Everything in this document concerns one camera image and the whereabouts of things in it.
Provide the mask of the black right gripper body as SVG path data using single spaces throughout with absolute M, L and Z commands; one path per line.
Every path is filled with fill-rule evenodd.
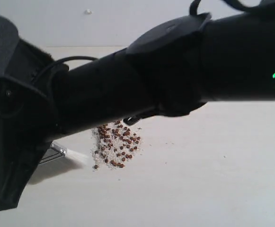
M 68 71 L 64 59 L 19 40 L 0 78 L 0 143 L 40 146 L 52 141 L 45 130 L 60 131 L 60 113 L 53 99 L 53 78 Z

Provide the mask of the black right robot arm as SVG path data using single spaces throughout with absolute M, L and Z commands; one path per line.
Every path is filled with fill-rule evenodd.
M 21 194 L 52 141 L 103 123 L 180 117 L 212 101 L 275 100 L 275 0 L 212 20 L 189 14 L 127 48 L 69 69 L 0 16 L 0 211 Z

